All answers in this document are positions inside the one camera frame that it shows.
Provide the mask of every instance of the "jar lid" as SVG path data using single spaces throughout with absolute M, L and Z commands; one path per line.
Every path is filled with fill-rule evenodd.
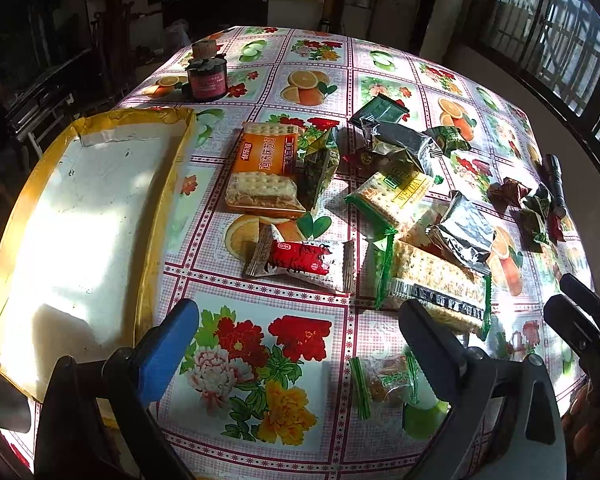
M 195 59 L 211 59 L 218 52 L 216 40 L 200 40 L 191 45 Z

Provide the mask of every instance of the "floral tablecloth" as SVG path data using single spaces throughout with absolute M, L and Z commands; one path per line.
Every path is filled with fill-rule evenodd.
M 214 34 L 226 54 L 230 88 L 197 105 L 173 85 L 186 81 L 190 49 L 174 55 L 128 95 L 120 107 L 190 107 L 198 113 L 198 142 L 168 233 L 168 255 L 155 321 L 182 297 L 193 298 L 200 328 L 180 370 L 158 404 L 157 420 L 195 473 L 214 478 L 400 478 L 426 442 L 401 430 L 401 412 L 381 422 L 360 420 L 353 402 L 349 359 L 400 352 L 397 315 L 373 309 L 370 226 L 344 197 L 365 177 L 342 163 L 318 216 L 331 226 L 320 238 L 355 240 L 355 293 L 330 294 L 290 276 L 248 280 L 244 254 L 267 219 L 228 212 L 224 187 L 243 121 L 298 124 L 300 147 L 330 126 L 340 127 L 341 155 L 360 139 L 347 118 L 384 94 L 409 113 L 401 123 L 425 130 L 458 126 L 470 152 L 435 158 L 444 177 L 412 219 L 408 241 L 434 247 L 425 227 L 442 214 L 451 189 L 469 197 L 508 245 L 492 259 L 493 321 L 480 345 L 498 358 L 540 354 L 564 409 L 582 380 L 569 349 L 542 320 L 542 306 L 572 272 L 590 285 L 586 258 L 567 216 L 565 242 L 542 253 L 526 250 L 510 210 L 498 213 L 487 188 L 510 176 L 539 181 L 539 150 L 525 113 L 475 82 L 389 47 L 310 30 L 234 27 Z M 294 222 L 278 225 L 298 239 Z M 485 417 L 467 467 L 475 468 L 493 425 Z

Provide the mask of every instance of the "orange cracker package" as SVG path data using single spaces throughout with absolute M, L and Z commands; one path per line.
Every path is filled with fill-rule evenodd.
M 243 123 L 224 200 L 229 209 L 297 218 L 296 150 L 300 128 L 293 124 Z

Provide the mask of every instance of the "window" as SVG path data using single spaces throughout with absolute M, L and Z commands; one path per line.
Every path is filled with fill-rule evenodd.
M 473 0 L 469 45 L 536 95 L 600 172 L 600 15 L 589 0 Z
M 583 113 L 600 77 L 600 17 L 587 0 L 495 0 L 482 41 Z

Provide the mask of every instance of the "individually wrapped cracker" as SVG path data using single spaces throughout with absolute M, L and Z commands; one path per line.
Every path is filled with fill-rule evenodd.
M 394 241 L 394 266 L 384 304 L 400 308 L 418 299 L 431 317 L 482 340 L 489 331 L 491 277 L 463 269 L 417 247 Z
M 243 123 L 224 200 L 229 209 L 261 216 L 296 218 L 296 149 L 300 129 L 293 124 Z
M 275 225 L 266 224 L 244 272 L 253 278 L 289 274 L 332 292 L 349 293 L 354 275 L 353 249 L 353 240 L 285 242 Z
M 413 164 L 392 162 L 345 197 L 377 227 L 398 228 L 433 184 L 433 177 Z

